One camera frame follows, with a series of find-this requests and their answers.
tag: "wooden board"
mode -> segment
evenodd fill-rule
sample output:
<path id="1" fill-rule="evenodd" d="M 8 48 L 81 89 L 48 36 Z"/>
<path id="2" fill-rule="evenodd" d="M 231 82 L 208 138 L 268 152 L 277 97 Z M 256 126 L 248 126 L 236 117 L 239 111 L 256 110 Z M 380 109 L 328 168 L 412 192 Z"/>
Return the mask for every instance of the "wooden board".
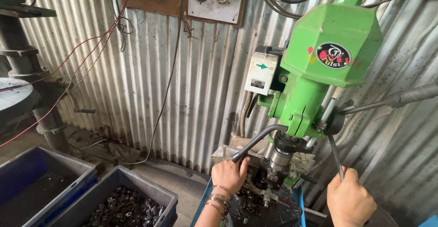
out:
<path id="1" fill-rule="evenodd" d="M 179 2 L 180 0 L 128 0 L 127 7 L 141 9 L 146 12 L 154 12 L 154 13 L 160 13 L 164 15 L 178 17 L 180 14 L 180 7 L 178 6 Z M 226 24 L 230 24 L 238 28 L 242 27 L 243 16 L 245 11 L 244 10 L 245 3 L 246 0 L 242 0 L 242 2 L 240 3 L 240 13 L 239 13 L 237 24 L 231 24 L 231 23 L 226 23 Z M 183 11 L 186 12 L 187 10 L 188 10 L 188 0 L 184 0 Z M 186 18 L 208 22 L 208 23 L 220 22 L 211 19 L 198 18 L 192 16 L 186 16 Z"/>
<path id="2" fill-rule="evenodd" d="M 138 8 L 146 12 L 155 12 L 178 17 L 180 0 L 128 0 L 129 8 Z M 188 0 L 183 2 L 183 10 L 187 11 Z"/>

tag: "plastic bin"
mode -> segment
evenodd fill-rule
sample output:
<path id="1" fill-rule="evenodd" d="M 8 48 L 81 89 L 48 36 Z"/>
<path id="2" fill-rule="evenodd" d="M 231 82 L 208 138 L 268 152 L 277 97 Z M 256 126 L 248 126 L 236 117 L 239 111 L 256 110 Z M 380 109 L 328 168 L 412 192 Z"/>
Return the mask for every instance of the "plastic bin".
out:
<path id="1" fill-rule="evenodd" d="M 34 147 L 0 166 L 0 226 L 44 226 L 97 182 L 95 165 Z"/>
<path id="2" fill-rule="evenodd" d="M 196 210 L 196 213 L 194 214 L 193 220 L 190 224 L 190 227 L 194 227 L 196 224 L 196 221 L 198 220 L 199 216 L 201 215 L 202 210 L 204 209 L 205 202 L 207 202 L 208 197 L 211 194 L 211 191 L 213 191 L 213 182 L 210 181 L 207 184 L 207 187 L 205 188 L 204 195 L 202 196 L 202 199 L 199 203 L 198 209 Z M 295 201 L 300 205 L 300 207 L 303 209 L 303 214 L 300 217 L 300 224 L 301 227 L 306 227 L 306 220 L 304 218 L 304 201 L 303 201 L 303 192 L 301 190 L 301 186 L 298 187 L 298 189 L 293 189 L 293 198 Z M 227 215 L 227 220 L 231 222 L 231 218 L 229 218 L 229 214 Z M 225 224 L 224 221 L 221 222 L 221 226 L 233 226 L 233 224 Z"/>
<path id="3" fill-rule="evenodd" d="M 144 198 L 150 197 L 161 206 L 166 206 L 154 227 L 173 226 L 178 218 L 178 195 L 123 166 L 113 168 L 99 183 L 49 223 L 49 226 L 81 227 L 99 204 L 106 202 L 111 193 L 122 185 L 137 190 Z"/>

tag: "metal parts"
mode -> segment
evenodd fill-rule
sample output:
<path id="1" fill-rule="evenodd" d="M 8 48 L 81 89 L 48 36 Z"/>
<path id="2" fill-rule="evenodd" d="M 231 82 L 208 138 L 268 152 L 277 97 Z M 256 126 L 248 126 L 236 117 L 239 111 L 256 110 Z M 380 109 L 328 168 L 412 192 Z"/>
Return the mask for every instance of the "metal parts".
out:
<path id="1" fill-rule="evenodd" d="M 99 205 L 83 227 L 152 227 L 165 208 L 150 198 L 144 199 L 136 190 L 122 186 L 111 193 L 106 203 Z"/>

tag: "bracelet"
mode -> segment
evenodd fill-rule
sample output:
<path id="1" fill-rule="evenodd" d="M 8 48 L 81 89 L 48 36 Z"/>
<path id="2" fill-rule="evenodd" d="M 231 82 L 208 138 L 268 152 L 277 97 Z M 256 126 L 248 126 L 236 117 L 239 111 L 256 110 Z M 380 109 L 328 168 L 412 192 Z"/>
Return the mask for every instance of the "bracelet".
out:
<path id="1" fill-rule="evenodd" d="M 229 194 L 230 197 L 233 196 L 228 190 L 226 190 L 224 187 L 222 187 L 222 186 L 220 186 L 220 185 L 213 185 L 213 188 L 214 188 L 214 187 L 217 187 L 217 188 L 220 188 L 220 189 L 225 190 L 225 192 L 227 192 L 227 193 Z"/>
<path id="2" fill-rule="evenodd" d="M 231 207 L 229 201 L 223 197 L 222 195 L 218 194 L 211 194 L 208 198 L 208 200 L 214 200 L 217 203 L 219 203 L 224 208 L 224 215 L 227 215 L 229 213 L 229 209 Z"/>
<path id="3" fill-rule="evenodd" d="M 218 201 L 220 201 L 219 203 L 224 203 L 226 205 L 226 209 L 229 209 L 231 207 L 229 200 L 220 194 L 210 194 L 209 198 L 212 198 L 213 200 L 217 199 Z"/>
<path id="4" fill-rule="evenodd" d="M 222 220 L 225 220 L 225 216 L 226 216 L 226 215 L 225 215 L 224 213 L 222 213 L 222 212 L 220 211 L 220 209 L 219 209 L 217 206 L 215 206 L 215 205 L 213 205 L 213 204 L 211 204 L 211 203 L 208 203 L 208 202 L 206 202 L 205 204 L 206 204 L 206 205 L 210 205 L 210 206 L 216 208 L 216 210 L 222 215 Z"/>

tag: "right hand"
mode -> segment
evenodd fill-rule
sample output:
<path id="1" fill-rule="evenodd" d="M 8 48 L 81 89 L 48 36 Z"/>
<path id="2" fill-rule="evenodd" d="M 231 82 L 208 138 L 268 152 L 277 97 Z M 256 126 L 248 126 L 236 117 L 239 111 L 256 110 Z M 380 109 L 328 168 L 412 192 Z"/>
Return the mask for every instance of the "right hand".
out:
<path id="1" fill-rule="evenodd" d="M 211 170 L 211 180 L 213 181 L 213 184 L 222 186 L 232 195 L 237 193 L 246 179 L 246 171 L 248 169 L 249 161 L 249 157 L 246 157 L 242 161 L 240 171 L 240 161 L 238 163 L 234 163 L 231 161 L 231 159 L 227 159 L 226 161 L 215 164 Z"/>
<path id="2" fill-rule="evenodd" d="M 327 205 L 335 227 L 363 226 L 376 210 L 373 197 L 357 179 L 353 168 L 345 170 L 341 183 L 339 174 L 327 187 Z"/>

